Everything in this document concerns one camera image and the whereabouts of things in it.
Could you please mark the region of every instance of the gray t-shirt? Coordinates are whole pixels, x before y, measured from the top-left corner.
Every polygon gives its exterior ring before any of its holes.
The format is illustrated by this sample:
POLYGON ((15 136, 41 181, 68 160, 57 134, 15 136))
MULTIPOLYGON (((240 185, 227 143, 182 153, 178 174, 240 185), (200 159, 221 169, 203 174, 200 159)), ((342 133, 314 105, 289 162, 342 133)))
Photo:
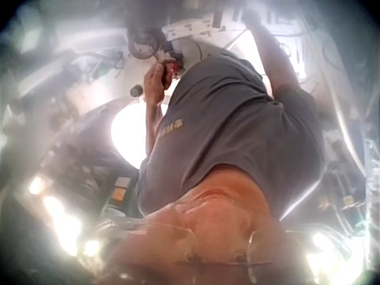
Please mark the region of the gray t-shirt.
POLYGON ((218 164, 248 173, 280 217, 324 168, 323 140, 311 95, 299 87, 268 96, 246 60, 207 58, 177 85, 153 152, 141 166, 144 214, 176 201, 218 164))

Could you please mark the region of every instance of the man's arm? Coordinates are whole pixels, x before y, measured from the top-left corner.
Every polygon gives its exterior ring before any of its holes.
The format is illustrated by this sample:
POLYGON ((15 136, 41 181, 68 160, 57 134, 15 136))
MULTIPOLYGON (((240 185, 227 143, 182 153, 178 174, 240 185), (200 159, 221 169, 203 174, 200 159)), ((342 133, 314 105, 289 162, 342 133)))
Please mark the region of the man's arm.
POLYGON ((145 125, 147 136, 145 139, 145 151, 149 156, 156 142, 157 127, 163 117, 161 103, 164 100, 164 86, 162 76, 164 66, 160 63, 154 64, 144 77, 145 102, 147 104, 145 125))
POLYGON ((281 86, 299 86, 297 75, 292 63, 274 36, 260 24, 259 19, 252 11, 246 11, 243 16, 247 29, 255 38, 262 66, 272 87, 273 96, 281 86))

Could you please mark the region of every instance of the man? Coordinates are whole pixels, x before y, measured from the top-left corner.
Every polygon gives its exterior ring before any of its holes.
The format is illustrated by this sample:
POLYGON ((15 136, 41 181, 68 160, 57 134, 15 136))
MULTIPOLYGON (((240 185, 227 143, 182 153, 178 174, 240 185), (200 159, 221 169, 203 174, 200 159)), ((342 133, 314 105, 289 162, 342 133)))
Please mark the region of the man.
POLYGON ((315 104, 273 36, 252 14, 245 23, 273 99, 251 64, 218 55, 182 77, 163 116, 164 67, 155 64, 145 76, 148 159, 138 204, 150 226, 118 249, 119 266, 145 264, 173 284, 185 284, 193 273, 172 266, 196 259, 231 265, 197 271, 197 284, 255 284, 260 274, 264 284, 274 276, 299 284, 287 274, 306 282, 299 270, 290 270, 301 259, 278 220, 324 168, 315 104), (276 272, 263 273, 255 264, 271 264, 276 272))

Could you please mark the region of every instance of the cable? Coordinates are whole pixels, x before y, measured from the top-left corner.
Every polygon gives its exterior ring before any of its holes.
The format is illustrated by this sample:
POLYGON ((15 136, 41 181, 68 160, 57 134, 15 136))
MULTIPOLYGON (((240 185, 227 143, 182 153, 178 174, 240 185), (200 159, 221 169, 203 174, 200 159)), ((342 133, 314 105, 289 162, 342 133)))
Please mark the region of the cable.
POLYGON ((194 39, 191 38, 190 36, 179 37, 179 38, 177 38, 177 39, 175 39, 175 40, 180 40, 180 39, 188 39, 188 40, 190 40, 191 42, 193 42, 193 43, 197 46, 197 48, 198 48, 198 50, 199 50, 199 61, 201 61, 201 60, 203 59, 203 53, 202 53, 202 50, 201 50, 201 46, 200 46, 200 44, 199 44, 196 40, 194 40, 194 39))
POLYGON ((325 49, 324 45, 322 47, 322 54, 323 54, 324 59, 327 61, 327 63, 330 64, 333 68, 335 68, 335 69, 337 69, 339 71, 344 71, 344 69, 342 69, 341 67, 337 66, 336 64, 334 64, 333 62, 331 62, 331 60, 328 59, 328 57, 326 55, 326 49, 325 49))

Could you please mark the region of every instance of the man's hand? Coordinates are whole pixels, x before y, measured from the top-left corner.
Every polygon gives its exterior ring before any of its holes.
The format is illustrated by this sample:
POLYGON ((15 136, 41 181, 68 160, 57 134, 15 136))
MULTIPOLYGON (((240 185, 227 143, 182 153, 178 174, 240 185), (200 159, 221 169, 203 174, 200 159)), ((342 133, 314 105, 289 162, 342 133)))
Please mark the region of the man's hand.
POLYGON ((164 86, 162 76, 164 66, 160 63, 154 64, 144 77, 145 101, 149 106, 158 106, 164 100, 164 86))

